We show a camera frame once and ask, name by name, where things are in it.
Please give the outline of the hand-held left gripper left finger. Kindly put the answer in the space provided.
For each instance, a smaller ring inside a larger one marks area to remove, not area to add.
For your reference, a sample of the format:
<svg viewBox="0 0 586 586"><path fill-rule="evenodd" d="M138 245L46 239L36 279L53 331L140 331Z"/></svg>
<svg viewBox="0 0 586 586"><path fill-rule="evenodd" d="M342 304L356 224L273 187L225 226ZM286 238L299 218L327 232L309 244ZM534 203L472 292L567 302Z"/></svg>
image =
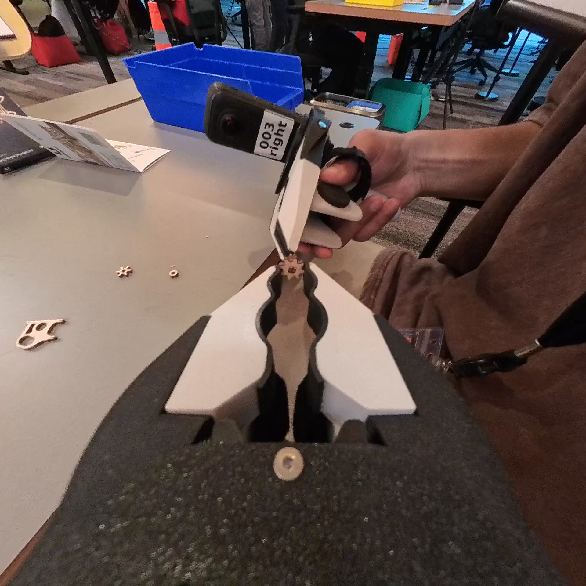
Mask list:
<svg viewBox="0 0 586 586"><path fill-rule="evenodd" d="M268 334L277 323L282 273L271 267L197 325L203 330L165 413L231 420L253 442L289 430L287 388L275 371Z"/></svg>

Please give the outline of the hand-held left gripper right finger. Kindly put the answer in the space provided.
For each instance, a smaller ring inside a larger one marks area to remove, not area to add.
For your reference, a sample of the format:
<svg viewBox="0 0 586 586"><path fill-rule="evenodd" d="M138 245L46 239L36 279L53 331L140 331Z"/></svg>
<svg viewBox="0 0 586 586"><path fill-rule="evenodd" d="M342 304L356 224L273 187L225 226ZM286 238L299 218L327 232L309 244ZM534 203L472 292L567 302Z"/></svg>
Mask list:
<svg viewBox="0 0 586 586"><path fill-rule="evenodd" d="M306 268L315 337L294 408L297 443L328 443L348 421L411 416L417 407L389 347L393 330L320 268Z"/></svg>

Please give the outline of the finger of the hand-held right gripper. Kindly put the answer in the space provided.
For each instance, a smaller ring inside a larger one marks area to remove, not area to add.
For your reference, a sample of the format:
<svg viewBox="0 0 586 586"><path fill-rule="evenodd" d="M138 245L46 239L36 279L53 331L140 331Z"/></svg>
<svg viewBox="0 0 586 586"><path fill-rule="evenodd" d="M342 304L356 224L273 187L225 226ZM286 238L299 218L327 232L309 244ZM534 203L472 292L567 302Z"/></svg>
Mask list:
<svg viewBox="0 0 586 586"><path fill-rule="evenodd" d="M318 164L296 156L269 224L269 233L280 261L297 252L319 176Z"/></svg>

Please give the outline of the person's right forearm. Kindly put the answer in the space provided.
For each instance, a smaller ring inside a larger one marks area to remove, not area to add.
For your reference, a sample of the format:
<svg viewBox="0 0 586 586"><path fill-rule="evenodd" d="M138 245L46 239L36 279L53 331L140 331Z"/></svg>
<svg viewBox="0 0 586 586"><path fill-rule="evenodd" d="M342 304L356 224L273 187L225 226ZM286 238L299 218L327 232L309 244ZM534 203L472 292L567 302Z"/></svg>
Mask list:
<svg viewBox="0 0 586 586"><path fill-rule="evenodd" d="M523 121L480 129L413 131L403 138L409 188L419 197L484 201L528 149L541 127Z"/></svg>

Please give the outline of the grey desk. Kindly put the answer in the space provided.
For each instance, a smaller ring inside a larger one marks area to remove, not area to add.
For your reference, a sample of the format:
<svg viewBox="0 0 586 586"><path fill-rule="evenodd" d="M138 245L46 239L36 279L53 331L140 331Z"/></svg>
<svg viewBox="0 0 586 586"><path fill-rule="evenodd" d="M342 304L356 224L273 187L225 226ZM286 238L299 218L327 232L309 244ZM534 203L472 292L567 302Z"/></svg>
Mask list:
<svg viewBox="0 0 586 586"><path fill-rule="evenodd" d="M282 164L153 122L131 80L27 109L170 150L144 173L51 161L1 177L1 579L128 385L273 251ZM132 274L115 271L131 266ZM174 267L175 279L169 277ZM15 346L25 322L57 339Z"/></svg>

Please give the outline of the person's right hand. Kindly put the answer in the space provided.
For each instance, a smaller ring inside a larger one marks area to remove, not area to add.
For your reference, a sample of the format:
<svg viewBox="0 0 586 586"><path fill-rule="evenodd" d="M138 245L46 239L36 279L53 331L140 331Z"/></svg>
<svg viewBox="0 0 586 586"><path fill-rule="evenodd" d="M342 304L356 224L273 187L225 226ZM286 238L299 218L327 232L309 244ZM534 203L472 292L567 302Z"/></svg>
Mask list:
<svg viewBox="0 0 586 586"><path fill-rule="evenodd" d="M421 162L428 138L428 131L395 134L374 129L362 130L352 137L349 147L361 150L370 163L370 188L374 194L360 204L360 221L334 219L332 228L341 246L352 240L370 240L422 193L425 172Z"/></svg>

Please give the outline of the blue plastic bin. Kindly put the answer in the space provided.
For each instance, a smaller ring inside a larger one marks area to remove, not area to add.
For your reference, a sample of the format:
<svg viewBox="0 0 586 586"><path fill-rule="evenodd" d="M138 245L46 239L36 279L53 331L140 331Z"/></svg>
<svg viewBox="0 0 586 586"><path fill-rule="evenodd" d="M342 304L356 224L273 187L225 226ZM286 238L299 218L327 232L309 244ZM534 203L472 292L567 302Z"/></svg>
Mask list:
<svg viewBox="0 0 586 586"><path fill-rule="evenodd" d="M153 121L204 131L209 87L227 84L294 111L304 102L298 56L193 43L123 59Z"/></svg>

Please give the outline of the clear badge holder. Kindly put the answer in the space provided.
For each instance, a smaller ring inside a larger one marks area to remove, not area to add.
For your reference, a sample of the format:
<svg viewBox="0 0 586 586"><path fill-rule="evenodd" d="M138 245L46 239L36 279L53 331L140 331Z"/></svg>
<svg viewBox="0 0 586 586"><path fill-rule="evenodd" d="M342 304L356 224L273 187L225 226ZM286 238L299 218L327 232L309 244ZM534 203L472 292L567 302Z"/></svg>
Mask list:
<svg viewBox="0 0 586 586"><path fill-rule="evenodd" d="M441 327L399 329L399 333L436 369L448 358L444 329Z"/></svg>

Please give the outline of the orange traffic cone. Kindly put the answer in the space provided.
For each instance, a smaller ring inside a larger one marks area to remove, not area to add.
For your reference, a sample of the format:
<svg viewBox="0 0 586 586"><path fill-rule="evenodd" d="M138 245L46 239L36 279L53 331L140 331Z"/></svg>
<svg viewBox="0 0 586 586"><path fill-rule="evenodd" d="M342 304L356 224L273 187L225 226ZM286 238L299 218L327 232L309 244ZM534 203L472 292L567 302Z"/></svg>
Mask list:
<svg viewBox="0 0 586 586"><path fill-rule="evenodd" d="M161 17L161 12L159 10L158 4L156 1L148 1L147 2L149 14L150 14L150 21L152 26L152 32L155 42L155 49L162 50L172 47L172 43L170 41L169 35L166 32L166 28Z"/></svg>

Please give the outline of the metal tin box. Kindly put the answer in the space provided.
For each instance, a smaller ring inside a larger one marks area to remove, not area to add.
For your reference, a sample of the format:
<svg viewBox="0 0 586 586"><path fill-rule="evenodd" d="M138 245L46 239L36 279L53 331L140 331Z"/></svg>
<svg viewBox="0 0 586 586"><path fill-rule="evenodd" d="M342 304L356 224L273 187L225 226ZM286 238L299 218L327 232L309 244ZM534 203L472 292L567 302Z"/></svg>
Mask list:
<svg viewBox="0 0 586 586"><path fill-rule="evenodd" d="M322 92L309 104L325 112L334 126L343 129L378 129L385 117L386 107L377 101Z"/></svg>

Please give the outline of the green fabric bin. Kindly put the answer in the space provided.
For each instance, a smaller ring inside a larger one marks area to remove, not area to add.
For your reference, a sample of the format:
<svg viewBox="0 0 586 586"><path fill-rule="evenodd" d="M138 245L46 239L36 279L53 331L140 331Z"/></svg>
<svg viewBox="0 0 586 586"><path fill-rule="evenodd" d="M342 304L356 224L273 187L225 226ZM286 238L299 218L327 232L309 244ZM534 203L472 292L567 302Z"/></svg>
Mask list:
<svg viewBox="0 0 586 586"><path fill-rule="evenodd" d="M384 128L406 133L429 114L431 89L428 84L382 78L370 88L368 99L385 106Z"/></svg>

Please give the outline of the red bag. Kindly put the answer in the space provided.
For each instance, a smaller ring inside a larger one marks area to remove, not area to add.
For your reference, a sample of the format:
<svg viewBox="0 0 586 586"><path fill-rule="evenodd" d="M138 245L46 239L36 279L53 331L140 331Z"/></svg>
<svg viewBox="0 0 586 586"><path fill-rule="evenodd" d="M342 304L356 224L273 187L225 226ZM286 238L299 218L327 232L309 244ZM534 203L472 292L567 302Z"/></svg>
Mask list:
<svg viewBox="0 0 586 586"><path fill-rule="evenodd" d="M62 25L50 14L44 17L37 32L32 32L31 36L32 54L39 65L52 68L82 62Z"/></svg>
<svg viewBox="0 0 586 586"><path fill-rule="evenodd" d="M97 19L95 21L100 39L109 55L121 55L131 49L126 31L115 19Z"/></svg>

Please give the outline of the white folded instruction leaflet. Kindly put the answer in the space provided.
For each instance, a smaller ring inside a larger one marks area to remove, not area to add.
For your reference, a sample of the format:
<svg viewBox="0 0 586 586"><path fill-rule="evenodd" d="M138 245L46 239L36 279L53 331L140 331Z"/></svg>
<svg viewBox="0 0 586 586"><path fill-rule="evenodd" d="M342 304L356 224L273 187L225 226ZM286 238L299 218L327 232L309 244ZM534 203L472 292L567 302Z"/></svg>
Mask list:
<svg viewBox="0 0 586 586"><path fill-rule="evenodd" d="M104 139L95 129L14 114L1 119L56 157L143 173L170 150Z"/></svg>

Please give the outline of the flat wooden plate with holes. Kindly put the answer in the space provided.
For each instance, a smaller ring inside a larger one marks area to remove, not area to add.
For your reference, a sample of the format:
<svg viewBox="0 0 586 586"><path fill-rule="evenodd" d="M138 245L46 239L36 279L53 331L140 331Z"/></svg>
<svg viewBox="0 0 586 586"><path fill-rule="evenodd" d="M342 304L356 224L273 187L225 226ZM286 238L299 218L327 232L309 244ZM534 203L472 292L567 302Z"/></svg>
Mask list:
<svg viewBox="0 0 586 586"><path fill-rule="evenodd" d="M55 327L65 324L65 319L40 319L25 322L25 327L18 337L15 346L23 350L36 349L45 343L55 341Z"/></svg>

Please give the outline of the wooden background table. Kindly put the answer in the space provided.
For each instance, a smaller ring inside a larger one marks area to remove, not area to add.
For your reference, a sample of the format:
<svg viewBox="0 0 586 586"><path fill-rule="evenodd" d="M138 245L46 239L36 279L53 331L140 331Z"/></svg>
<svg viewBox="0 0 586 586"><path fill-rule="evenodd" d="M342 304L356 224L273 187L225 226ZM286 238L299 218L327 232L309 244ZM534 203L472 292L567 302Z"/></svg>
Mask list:
<svg viewBox="0 0 586 586"><path fill-rule="evenodd" d="M366 34L353 93L356 97L365 98L371 84L380 35L404 35L392 73L393 78L404 79L413 53L414 33L429 27L434 46L442 35L446 36L472 10L474 4L475 1L463 1L458 5L401 4L384 7L345 1L308 1L304 12L311 17L332 20L350 31Z"/></svg>

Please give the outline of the black booklet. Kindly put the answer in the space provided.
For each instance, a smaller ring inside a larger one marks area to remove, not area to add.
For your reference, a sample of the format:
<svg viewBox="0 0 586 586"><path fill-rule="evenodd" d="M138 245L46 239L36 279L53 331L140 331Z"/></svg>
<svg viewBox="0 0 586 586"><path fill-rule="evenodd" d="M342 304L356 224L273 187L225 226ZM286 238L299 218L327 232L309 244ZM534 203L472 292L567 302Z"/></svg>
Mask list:
<svg viewBox="0 0 586 586"><path fill-rule="evenodd" d="M55 155L40 146L35 140L1 119L1 174L6 175Z"/></svg>

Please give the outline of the pale wooden board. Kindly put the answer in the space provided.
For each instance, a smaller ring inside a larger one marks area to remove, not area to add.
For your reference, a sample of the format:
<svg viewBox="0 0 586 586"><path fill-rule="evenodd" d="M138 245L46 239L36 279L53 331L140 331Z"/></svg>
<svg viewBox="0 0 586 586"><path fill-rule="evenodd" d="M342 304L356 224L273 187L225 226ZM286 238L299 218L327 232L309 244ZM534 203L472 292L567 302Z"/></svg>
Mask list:
<svg viewBox="0 0 586 586"><path fill-rule="evenodd" d="M31 48L31 29L19 7L12 1L1 1L1 69L28 76L29 70L16 67L13 61L28 55Z"/></svg>

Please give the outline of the black office chair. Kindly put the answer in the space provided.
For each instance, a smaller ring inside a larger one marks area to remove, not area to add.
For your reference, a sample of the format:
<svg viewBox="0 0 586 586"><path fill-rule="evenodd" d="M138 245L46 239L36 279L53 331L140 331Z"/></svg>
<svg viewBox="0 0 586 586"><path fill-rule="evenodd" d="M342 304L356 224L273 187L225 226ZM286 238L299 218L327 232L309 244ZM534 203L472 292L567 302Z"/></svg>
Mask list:
<svg viewBox="0 0 586 586"><path fill-rule="evenodd" d="M471 75L480 72L482 77L478 83L480 87L487 82L488 71L495 73L494 81L500 80L499 69L486 60L485 54L499 49L507 49L510 52L519 35L517 27L499 16L499 11L504 4L506 1L480 2L479 8L471 18L464 40L464 45L470 43L471 47L466 52L467 58L458 60L453 65L453 77L458 72L469 69Z"/></svg>

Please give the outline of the black table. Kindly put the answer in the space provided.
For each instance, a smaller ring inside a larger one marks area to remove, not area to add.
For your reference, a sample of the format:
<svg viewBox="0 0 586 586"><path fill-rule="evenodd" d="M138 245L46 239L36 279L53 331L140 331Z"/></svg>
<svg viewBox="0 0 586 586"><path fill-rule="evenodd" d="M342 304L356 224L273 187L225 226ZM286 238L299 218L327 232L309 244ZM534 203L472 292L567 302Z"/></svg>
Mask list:
<svg viewBox="0 0 586 586"><path fill-rule="evenodd" d="M554 1L553 6L545 1L503 1L498 8L498 18L546 39L544 49L526 74L499 125L517 122L559 55L575 50L585 40L585 15L579 9L560 9L561 4L561 1Z"/></svg>

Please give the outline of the black metal frame leg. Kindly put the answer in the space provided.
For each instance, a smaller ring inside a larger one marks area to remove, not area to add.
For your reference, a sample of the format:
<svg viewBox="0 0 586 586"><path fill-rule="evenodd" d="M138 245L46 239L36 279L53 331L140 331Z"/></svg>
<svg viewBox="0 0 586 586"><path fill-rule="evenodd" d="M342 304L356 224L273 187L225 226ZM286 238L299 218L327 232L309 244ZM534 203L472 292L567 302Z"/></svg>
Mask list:
<svg viewBox="0 0 586 586"><path fill-rule="evenodd" d="M424 248L422 249L419 259L428 259L433 256L438 246L443 241L444 237L449 232L450 228L454 225L455 221L462 211L468 207L471 209L479 210L483 202L467 199L441 199L448 203L448 207L436 225L436 228L432 232Z"/></svg>

